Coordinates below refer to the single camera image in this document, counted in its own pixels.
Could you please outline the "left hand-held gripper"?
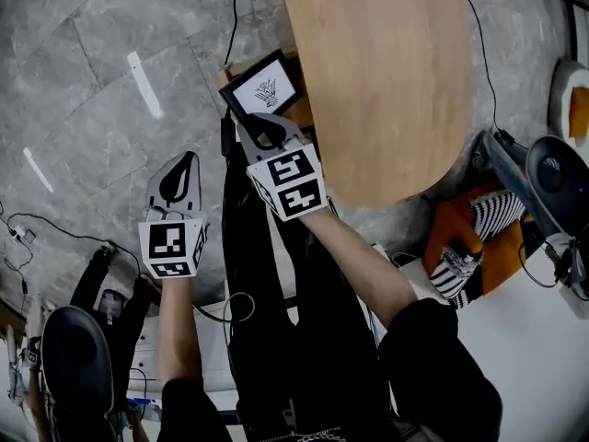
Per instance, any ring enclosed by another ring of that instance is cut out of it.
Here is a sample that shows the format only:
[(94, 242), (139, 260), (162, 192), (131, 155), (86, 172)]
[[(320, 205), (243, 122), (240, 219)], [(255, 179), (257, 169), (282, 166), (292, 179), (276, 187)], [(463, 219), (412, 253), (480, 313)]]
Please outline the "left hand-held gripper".
[(138, 224), (142, 263), (155, 278), (195, 277), (207, 241), (206, 214), (200, 211), (200, 160), (186, 151), (165, 163), (150, 179), (144, 220)]

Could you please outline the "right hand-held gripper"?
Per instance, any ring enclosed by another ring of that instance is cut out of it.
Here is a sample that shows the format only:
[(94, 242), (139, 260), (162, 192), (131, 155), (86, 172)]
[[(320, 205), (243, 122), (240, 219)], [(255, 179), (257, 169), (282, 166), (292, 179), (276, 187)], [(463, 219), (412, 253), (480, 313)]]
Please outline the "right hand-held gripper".
[(237, 127), (248, 163), (247, 173), (261, 200), (289, 221), (328, 206), (322, 167), (316, 149), (307, 144), (277, 154), (292, 139), (304, 136), (296, 122), (257, 112)]

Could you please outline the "wooden drawer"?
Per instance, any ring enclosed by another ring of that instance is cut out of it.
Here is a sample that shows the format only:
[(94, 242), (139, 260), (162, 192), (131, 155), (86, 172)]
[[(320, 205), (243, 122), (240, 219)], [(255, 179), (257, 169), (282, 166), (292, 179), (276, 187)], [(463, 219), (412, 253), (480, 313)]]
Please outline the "wooden drawer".
[[(288, 48), (288, 49), (280, 48), (277, 50), (282, 50), (283, 53), (285, 54), (286, 59), (287, 59), (287, 67), (292, 71), (292, 74), (295, 77), (295, 80), (299, 84), (299, 87), (301, 88), (301, 91), (302, 91), (302, 97), (293, 106), (291, 106), (284, 114), (282, 114), (280, 116), (283, 116), (285, 118), (288, 118), (288, 119), (296, 122), (296, 124), (302, 129), (303, 134), (305, 136), (307, 136), (307, 138), (311, 139), (311, 141), (315, 141), (316, 140), (315, 128), (314, 128), (315, 122), (314, 122), (314, 118), (313, 118), (313, 114), (312, 114), (312, 110), (311, 110), (311, 106), (310, 106), (309, 97), (307, 94), (306, 81), (305, 81), (305, 77), (303, 74), (303, 69), (302, 69), (299, 55), (298, 55), (297, 51), (292, 48)], [(269, 55), (270, 53), (272, 53), (274, 51), (276, 51), (276, 50), (268, 52), (262, 56), (248, 58), (246, 60), (239, 61), (236, 63), (225, 64), (218, 71), (218, 86), (217, 86), (218, 94), (219, 94), (219, 89), (221, 87), (223, 87), (226, 83), (228, 83), (229, 81), (234, 79), (236, 76), (242, 74), (245, 70), (250, 68), (257, 61), (261, 60), (262, 58), (264, 58), (265, 56)], [(238, 121), (235, 114), (230, 109), (229, 109), (229, 111), (230, 111), (232, 118), (234, 120)]]

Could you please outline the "white cabinet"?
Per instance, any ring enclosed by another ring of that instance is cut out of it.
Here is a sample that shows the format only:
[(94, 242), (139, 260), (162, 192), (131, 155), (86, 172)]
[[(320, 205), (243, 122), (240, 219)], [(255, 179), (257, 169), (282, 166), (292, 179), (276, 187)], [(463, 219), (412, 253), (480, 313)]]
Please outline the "white cabinet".
[[(202, 358), (203, 387), (206, 392), (235, 390), (236, 384), (229, 368), (222, 322), (213, 320), (193, 309)], [(144, 320), (144, 326), (135, 346), (132, 369), (129, 376), (129, 392), (149, 394), (161, 392), (158, 373), (159, 317), (154, 315)]]

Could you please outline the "person's right forearm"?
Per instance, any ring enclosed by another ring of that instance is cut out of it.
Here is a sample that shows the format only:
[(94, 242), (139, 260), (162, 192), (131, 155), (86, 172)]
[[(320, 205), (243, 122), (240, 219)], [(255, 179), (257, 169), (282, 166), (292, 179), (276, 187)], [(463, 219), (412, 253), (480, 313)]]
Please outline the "person's right forearm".
[(303, 215), (301, 222), (318, 238), (354, 293), (384, 327), (418, 300), (402, 272), (329, 209)]

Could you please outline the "wooden coffee table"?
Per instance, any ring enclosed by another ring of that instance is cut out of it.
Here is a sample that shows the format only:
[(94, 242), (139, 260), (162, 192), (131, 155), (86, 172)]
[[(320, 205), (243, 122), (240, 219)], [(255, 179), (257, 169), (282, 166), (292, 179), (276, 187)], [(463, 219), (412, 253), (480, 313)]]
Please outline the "wooden coffee table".
[(471, 115), (468, 0), (284, 0), (327, 184), (382, 209), (453, 167)]

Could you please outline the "white round chair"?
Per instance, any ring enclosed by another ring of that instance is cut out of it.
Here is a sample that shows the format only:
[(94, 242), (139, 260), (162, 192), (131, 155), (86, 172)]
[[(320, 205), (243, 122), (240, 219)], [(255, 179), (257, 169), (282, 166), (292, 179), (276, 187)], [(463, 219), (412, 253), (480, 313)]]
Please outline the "white round chair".
[(576, 146), (570, 131), (572, 94), (576, 88), (589, 89), (589, 69), (570, 58), (560, 58), (549, 91), (549, 127), (572, 146)]

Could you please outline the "orange cushion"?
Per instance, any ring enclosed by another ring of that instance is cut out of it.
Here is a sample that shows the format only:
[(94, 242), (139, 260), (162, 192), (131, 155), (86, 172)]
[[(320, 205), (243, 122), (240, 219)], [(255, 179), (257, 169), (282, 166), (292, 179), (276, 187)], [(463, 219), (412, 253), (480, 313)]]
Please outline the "orange cushion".
[(569, 113), (570, 137), (584, 138), (589, 132), (589, 87), (572, 90)]

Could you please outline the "black picture frame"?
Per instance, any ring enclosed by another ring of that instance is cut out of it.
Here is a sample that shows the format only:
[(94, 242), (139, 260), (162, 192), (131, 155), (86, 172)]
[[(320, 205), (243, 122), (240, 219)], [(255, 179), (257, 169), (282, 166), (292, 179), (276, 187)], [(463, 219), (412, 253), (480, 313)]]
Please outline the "black picture frame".
[(302, 91), (282, 50), (257, 61), (219, 89), (219, 94), (242, 122), (250, 114), (284, 114)]

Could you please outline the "person's left forearm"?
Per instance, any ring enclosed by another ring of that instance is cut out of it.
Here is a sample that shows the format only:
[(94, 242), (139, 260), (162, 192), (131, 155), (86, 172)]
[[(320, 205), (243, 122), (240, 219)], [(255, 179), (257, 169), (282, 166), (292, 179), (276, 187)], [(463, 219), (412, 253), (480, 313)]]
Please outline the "person's left forearm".
[(200, 389), (203, 387), (202, 359), (188, 278), (162, 281), (158, 368), (164, 384), (182, 378)]

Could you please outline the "patterned knit cushion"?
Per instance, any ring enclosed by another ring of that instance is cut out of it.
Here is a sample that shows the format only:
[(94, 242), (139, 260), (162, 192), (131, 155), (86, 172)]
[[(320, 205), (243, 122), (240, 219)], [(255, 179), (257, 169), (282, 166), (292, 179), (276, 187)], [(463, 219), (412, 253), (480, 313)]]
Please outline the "patterned knit cushion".
[(461, 254), (451, 247), (444, 247), (441, 256), (450, 272), (457, 278), (468, 279), (482, 263), (483, 254)]

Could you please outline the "person's black jacket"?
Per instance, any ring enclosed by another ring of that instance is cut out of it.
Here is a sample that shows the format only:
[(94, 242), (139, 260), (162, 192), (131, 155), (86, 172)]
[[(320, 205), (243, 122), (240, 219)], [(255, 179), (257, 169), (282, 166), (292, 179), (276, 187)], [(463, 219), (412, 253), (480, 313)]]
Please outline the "person's black jacket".
[(290, 319), (247, 166), (242, 150), (226, 159), (222, 232), (248, 442), (498, 442), (502, 398), (460, 341), (456, 311), (417, 296), (384, 327), (302, 216), (277, 225), (295, 272)]

